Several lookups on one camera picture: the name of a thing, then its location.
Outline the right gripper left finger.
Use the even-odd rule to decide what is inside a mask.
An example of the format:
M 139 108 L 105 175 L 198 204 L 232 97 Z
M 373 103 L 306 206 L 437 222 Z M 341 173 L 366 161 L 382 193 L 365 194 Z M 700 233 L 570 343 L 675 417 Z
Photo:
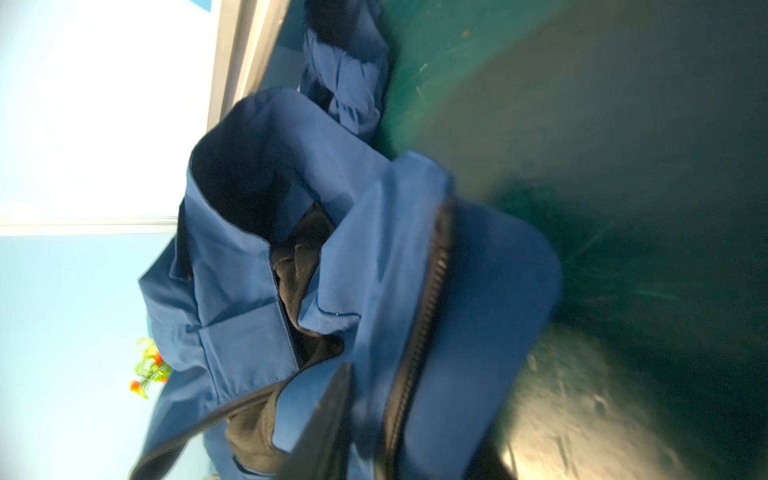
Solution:
M 347 478 L 353 394 L 353 365 L 345 363 L 330 380 L 297 444 L 276 474 L 276 479 Z

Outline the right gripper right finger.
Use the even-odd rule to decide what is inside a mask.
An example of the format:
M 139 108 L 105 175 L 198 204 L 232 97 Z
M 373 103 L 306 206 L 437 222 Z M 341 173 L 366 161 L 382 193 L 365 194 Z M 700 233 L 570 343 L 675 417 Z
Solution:
M 466 480 L 516 480 L 516 463 L 509 448 L 499 452 L 490 440 L 481 443 L 465 474 Z

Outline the navy blue zip jacket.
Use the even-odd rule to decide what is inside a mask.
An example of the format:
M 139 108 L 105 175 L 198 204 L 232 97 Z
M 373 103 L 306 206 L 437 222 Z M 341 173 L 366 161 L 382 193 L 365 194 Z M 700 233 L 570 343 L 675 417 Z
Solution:
M 139 282 L 172 374 L 133 478 L 202 436 L 220 478 L 276 479 L 345 363 L 346 479 L 465 479 L 490 440 L 561 266 L 435 161 L 374 149 L 380 17 L 307 2 L 300 85 L 240 100 L 192 150 L 176 234 Z

